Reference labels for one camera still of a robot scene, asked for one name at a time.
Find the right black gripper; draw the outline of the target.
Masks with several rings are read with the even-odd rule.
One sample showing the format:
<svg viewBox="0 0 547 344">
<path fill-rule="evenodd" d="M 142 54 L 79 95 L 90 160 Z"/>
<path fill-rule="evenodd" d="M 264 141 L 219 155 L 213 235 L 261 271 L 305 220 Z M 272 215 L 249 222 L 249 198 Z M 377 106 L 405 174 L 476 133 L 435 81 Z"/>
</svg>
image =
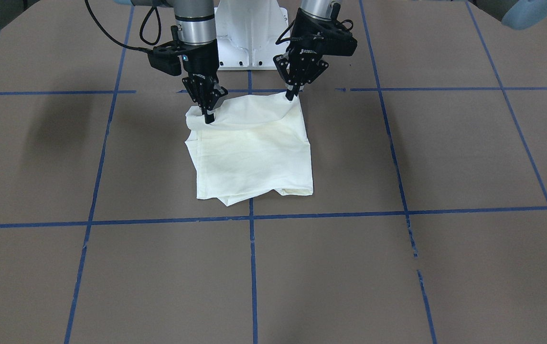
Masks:
<svg viewBox="0 0 547 344">
<path fill-rule="evenodd" d="M 204 112 L 205 124 L 215 121 L 215 109 L 223 98 L 229 94 L 225 87 L 219 85 L 217 76 L 219 68 L 218 41 L 206 43 L 188 43 L 180 38 L 179 26 L 171 26 L 172 41 L 156 46 L 148 54 L 151 67 L 172 76 L 179 76 L 183 71 L 187 77 L 182 78 L 184 88 L 191 100 Z"/>
</svg>

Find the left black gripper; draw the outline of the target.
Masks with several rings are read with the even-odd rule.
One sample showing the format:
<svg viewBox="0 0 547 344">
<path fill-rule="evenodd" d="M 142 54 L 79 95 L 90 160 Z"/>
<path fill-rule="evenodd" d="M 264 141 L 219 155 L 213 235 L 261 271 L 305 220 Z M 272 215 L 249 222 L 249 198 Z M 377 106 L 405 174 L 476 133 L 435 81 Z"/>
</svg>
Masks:
<svg viewBox="0 0 547 344">
<path fill-rule="evenodd" d="M 339 21 L 339 9 L 332 17 L 317 17 L 298 9 L 295 19 L 275 42 L 287 42 L 285 52 L 273 57 L 280 77 L 286 83 L 286 99 L 292 101 L 306 84 L 311 84 L 329 67 L 324 56 L 352 56 L 358 46 L 353 37 L 354 22 Z"/>
</svg>

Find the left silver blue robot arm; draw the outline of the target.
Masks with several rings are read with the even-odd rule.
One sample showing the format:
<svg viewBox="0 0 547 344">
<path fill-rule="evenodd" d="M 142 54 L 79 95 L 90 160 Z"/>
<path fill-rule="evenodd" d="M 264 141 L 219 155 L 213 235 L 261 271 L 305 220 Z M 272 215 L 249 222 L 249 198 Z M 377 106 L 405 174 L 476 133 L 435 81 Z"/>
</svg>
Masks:
<svg viewBox="0 0 547 344">
<path fill-rule="evenodd" d="M 346 0 L 354 22 L 352 57 L 330 68 L 305 95 L 388 89 L 547 88 L 547 17 L 516 31 L 462 0 Z"/>
</svg>

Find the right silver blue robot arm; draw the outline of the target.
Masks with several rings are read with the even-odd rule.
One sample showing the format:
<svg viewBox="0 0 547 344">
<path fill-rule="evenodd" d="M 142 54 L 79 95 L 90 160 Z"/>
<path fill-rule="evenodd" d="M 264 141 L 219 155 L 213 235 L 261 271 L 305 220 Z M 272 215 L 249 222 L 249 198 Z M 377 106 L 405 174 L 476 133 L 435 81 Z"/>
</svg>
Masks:
<svg viewBox="0 0 547 344">
<path fill-rule="evenodd" d="M 34 0 L 0 0 L 0 31 L 35 4 Z M 215 120 L 214 110 L 228 91 L 219 84 L 218 41 L 215 10 L 211 0 L 123 0 L 125 6 L 148 7 L 148 14 L 159 8 L 171 8 L 176 24 L 171 26 L 172 40 L 145 41 L 145 46 L 123 48 L 143 52 L 152 68 L 172 76 L 187 72 L 183 85 L 191 100 L 201 109 L 206 124 Z"/>
</svg>

